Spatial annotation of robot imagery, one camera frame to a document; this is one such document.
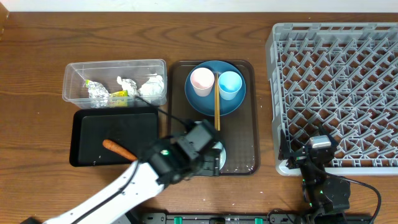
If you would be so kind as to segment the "orange carrot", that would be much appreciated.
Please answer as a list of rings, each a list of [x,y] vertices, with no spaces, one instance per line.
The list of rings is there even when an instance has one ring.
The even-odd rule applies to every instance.
[[[127,149],[123,148],[122,146],[120,146],[119,144],[117,144],[116,142],[114,142],[112,140],[105,139],[103,141],[102,145],[109,151],[119,154],[120,156],[124,157],[125,159],[127,159],[129,161],[133,162],[133,161],[137,160],[137,157],[134,154],[132,154]]]

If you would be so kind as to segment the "white napkin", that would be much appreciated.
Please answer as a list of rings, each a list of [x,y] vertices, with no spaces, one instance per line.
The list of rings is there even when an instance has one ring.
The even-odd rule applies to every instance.
[[[160,75],[150,77],[138,90],[140,96],[152,103],[155,100],[160,100],[164,96],[164,79]]]

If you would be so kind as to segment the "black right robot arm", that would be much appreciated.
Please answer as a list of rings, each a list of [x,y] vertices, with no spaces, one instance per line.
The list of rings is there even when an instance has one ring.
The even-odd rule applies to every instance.
[[[346,223],[344,211],[349,209],[350,183],[332,177],[325,164],[335,157],[338,142],[322,126],[300,149],[293,151],[287,137],[280,132],[279,160],[288,169],[299,169],[303,178],[303,197],[310,209],[295,217],[295,223]]]

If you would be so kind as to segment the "foil snack wrapper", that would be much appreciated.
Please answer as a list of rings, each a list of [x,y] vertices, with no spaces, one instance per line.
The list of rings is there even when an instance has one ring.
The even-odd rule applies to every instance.
[[[126,90],[109,93],[108,90],[98,82],[85,80],[85,86],[88,89],[92,108],[113,108],[127,107],[128,102],[124,97],[128,96]]]

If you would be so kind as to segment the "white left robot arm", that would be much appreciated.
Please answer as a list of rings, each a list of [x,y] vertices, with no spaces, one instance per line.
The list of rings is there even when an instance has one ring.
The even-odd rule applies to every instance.
[[[44,223],[113,223],[169,185],[199,175],[213,159],[218,171],[221,141],[207,120],[190,122],[183,134],[158,139],[116,180],[79,206]]]

